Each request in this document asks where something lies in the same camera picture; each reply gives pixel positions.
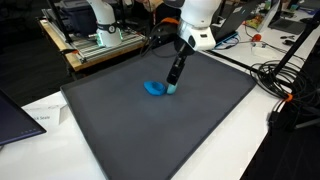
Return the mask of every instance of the gray mat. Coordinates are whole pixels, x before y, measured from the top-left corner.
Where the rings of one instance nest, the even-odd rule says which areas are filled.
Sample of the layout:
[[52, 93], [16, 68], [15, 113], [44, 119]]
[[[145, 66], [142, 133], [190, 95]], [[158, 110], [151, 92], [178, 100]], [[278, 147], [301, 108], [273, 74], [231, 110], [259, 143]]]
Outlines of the gray mat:
[[[173, 45], [156, 52], [173, 54]], [[61, 88], [109, 179], [170, 179], [254, 87], [247, 74], [196, 53], [174, 95], [149, 95], [144, 81], [165, 83], [173, 60], [150, 53]]]

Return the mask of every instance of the blue object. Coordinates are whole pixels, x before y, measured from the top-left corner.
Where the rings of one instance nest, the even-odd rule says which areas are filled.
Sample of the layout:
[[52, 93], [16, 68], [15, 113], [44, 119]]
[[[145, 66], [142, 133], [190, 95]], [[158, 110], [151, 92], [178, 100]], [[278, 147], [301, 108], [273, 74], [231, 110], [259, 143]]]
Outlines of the blue object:
[[178, 84], [172, 85], [169, 84], [168, 89], [167, 89], [167, 94], [174, 94], [176, 92]]
[[153, 96], [161, 96], [166, 92], [166, 87], [160, 82], [146, 81], [144, 87]]

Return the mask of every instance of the white table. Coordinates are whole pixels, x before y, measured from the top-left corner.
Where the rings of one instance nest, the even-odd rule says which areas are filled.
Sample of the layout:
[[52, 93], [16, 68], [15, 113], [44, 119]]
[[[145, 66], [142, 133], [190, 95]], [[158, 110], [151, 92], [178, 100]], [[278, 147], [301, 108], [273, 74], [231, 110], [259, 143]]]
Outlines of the white table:
[[[239, 28], [239, 33], [242, 41], [249, 39], [243, 26]], [[248, 33], [253, 35], [256, 32], [248, 28]], [[262, 33], [264, 41], [288, 50], [289, 47], [281, 45], [283, 40], [279, 37], [283, 35], [289, 34], [276, 30]], [[318, 28], [296, 54], [307, 58], [319, 35]], [[219, 52], [247, 65], [268, 60], [253, 56], [250, 47], [250, 44], [239, 44], [230, 50]], [[225, 60], [215, 59], [244, 70]], [[302, 65], [302, 61], [296, 58], [291, 62]], [[268, 113], [276, 102], [278, 99], [255, 87], [209, 135], [173, 179], [239, 179], [268, 132]], [[66, 102], [58, 92], [25, 108], [48, 104]], [[0, 152], [1, 179], [105, 179], [71, 113], [59, 126], [45, 128], [47, 134], [4, 147]]]

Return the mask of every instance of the wooden table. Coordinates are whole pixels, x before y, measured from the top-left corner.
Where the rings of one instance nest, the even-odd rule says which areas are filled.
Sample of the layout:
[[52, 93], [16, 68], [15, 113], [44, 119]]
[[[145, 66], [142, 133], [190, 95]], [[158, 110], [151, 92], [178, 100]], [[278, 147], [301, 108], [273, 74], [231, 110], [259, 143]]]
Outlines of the wooden table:
[[[58, 47], [59, 51], [64, 49], [69, 49], [66, 42], [63, 41], [63, 39], [59, 36], [59, 34], [49, 25], [49, 22], [47, 20], [40, 20], [39, 24], [41, 26], [41, 29], [44, 34], [47, 35], [47, 37], [50, 37], [50, 39], [55, 43], [55, 45]], [[144, 42], [141, 41], [139, 44], [133, 44], [132, 46], [128, 46], [125, 49], [119, 49], [116, 51], [113, 51], [103, 57], [100, 57], [94, 61], [87, 61], [85, 63], [81, 63], [81, 61], [77, 58], [76, 55], [69, 53], [65, 55], [65, 60], [67, 61], [67, 64], [70, 66], [73, 71], [77, 72], [80, 70], [83, 70], [85, 68], [91, 67], [93, 65], [96, 65], [98, 63], [110, 60], [112, 58], [115, 58], [117, 56], [126, 54], [128, 52], [134, 51], [136, 49], [139, 49], [143, 46]]]

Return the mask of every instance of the desk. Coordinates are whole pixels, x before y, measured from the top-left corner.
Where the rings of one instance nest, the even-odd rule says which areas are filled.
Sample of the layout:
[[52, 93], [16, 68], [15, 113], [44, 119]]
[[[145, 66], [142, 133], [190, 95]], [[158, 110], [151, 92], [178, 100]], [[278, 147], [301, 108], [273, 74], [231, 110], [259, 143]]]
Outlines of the desk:
[[[242, 40], [245, 40], [246, 35], [241, 28], [243, 27], [240, 27], [239, 32]], [[272, 31], [267, 30], [264, 35], [271, 34]], [[309, 42], [310, 48], [302, 47], [297, 55], [306, 58], [319, 35], [318, 28], [306, 41]], [[278, 36], [280, 34], [266, 41], [269, 43], [280, 41]], [[251, 55], [250, 44], [239, 45], [223, 53], [247, 65], [267, 60]], [[255, 87], [209, 135], [173, 179], [239, 179], [268, 132], [266, 120], [276, 102], [278, 99]], [[66, 104], [66, 102], [58, 92], [27, 107], [43, 104]], [[45, 135], [4, 147], [0, 152], [1, 178], [105, 179], [72, 115], [59, 126], [46, 129], [48, 133]]]
[[[64, 49], [69, 49], [70, 47], [63, 41], [63, 39], [59, 36], [57, 31], [47, 22], [47, 20], [40, 20], [39, 21], [40, 27], [43, 30], [45, 34], [48, 35], [50, 39], [52, 39], [53, 43], [58, 47], [59, 51]], [[82, 69], [91, 67], [93, 65], [96, 65], [98, 63], [110, 60], [112, 58], [115, 58], [117, 56], [126, 54], [128, 52], [134, 51], [136, 49], [139, 49], [143, 46], [144, 42], [141, 41], [138, 43], [133, 43], [132, 45], [126, 46], [125, 48], [119, 48], [114, 51], [111, 51], [110, 53], [107, 53], [106, 55], [99, 57], [93, 61], [87, 61], [82, 63], [81, 60], [74, 54], [69, 53], [65, 55], [65, 59], [68, 63], [68, 65], [71, 66], [71, 68], [74, 71], [80, 71]]]

